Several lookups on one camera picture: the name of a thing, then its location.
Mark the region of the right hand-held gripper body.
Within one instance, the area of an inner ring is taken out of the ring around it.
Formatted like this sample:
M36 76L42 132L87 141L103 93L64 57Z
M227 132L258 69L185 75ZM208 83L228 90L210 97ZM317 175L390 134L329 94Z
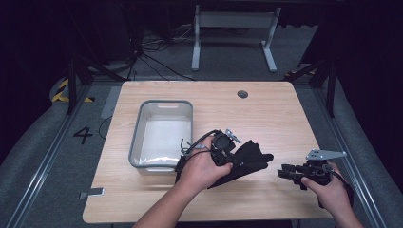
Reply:
M332 179L334 169L328 160L346 157L345 151L329 151L312 149L306 156L306 163L297 167L297 171L303 176L315 181L320 185L327 185Z

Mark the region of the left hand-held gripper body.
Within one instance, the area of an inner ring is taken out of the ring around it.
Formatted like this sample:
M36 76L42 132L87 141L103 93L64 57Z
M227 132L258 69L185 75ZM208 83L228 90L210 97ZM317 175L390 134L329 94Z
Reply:
M236 147L235 143L240 143L240 140L230 129L226 129L224 132L218 130L214 134L211 157L216 166L223 166L236 161L235 155L231 153Z

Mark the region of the person's right hand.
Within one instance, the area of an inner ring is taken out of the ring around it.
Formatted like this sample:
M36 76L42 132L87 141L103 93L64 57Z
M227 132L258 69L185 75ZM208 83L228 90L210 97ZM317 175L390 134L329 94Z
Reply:
M347 204L351 206L347 190L339 178L332 178L327 185L320 185L308 178L302 178L301 181L317 195L320 203L327 211L329 207Z

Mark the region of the person's left hand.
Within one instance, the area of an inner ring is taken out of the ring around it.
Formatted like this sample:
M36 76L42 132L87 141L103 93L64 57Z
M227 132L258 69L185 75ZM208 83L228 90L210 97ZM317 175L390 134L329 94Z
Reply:
M207 189L219 178L228 175L233 167L232 163L216 166L211 158L209 149L212 145L212 137L207 137L201 142L202 149L194 149L191 158L187 161L174 190L180 196L195 197L202 190Z

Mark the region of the grey plastic bin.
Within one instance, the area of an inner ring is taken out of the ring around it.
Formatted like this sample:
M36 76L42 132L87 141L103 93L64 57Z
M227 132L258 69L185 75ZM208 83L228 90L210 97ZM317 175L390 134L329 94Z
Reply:
M192 142L193 105L188 101L148 100L140 105L128 161L142 175L174 172L183 143Z

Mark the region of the black metal stand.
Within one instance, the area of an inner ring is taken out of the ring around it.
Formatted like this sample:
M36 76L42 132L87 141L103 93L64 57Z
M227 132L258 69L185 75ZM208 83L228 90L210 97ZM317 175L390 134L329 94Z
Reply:
M329 115L333 118L335 116L334 99L336 91L336 74L334 64L331 61L321 60L296 72L289 71L285 74L282 81L293 82L294 80L307 75L311 71L315 72L313 78L309 82L311 88L321 88L325 82L328 82L325 104Z
M115 72L107 69L99 63L90 60L87 57L81 55L73 55L70 60L68 78L68 110L67 114L70 115L75 106L77 105L77 83L76 78L80 79L80 82L85 86L90 86L94 80L92 73L88 69L93 67L100 71L103 75L111 78L117 82L126 82L126 79L119 76Z

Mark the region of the yellow black hazard tape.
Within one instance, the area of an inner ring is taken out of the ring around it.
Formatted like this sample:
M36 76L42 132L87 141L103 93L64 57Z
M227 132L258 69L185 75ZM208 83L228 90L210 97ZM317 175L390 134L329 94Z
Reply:
M65 97L63 92L68 86L68 79L65 79L62 83L60 83L55 95L52 97L53 102L69 102L69 97Z

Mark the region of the grey metal desk frame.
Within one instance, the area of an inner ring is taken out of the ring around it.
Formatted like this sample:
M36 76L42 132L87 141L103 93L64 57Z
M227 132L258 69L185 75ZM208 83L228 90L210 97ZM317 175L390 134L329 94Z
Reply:
M201 28L241 28L266 29L268 36L260 42L269 70L276 72L277 66L271 52L271 43L274 38L281 8L271 12L228 12L228 11L202 11L201 6L195 7L194 16L194 46L191 69L198 71L201 58Z

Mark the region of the small grey metal bracket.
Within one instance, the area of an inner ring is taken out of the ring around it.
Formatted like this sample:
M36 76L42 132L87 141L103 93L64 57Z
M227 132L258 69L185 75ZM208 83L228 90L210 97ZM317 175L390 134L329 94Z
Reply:
M79 200L83 200L88 197L102 196L104 193L105 193L105 189L103 187L91 188L87 192L81 192L79 194Z

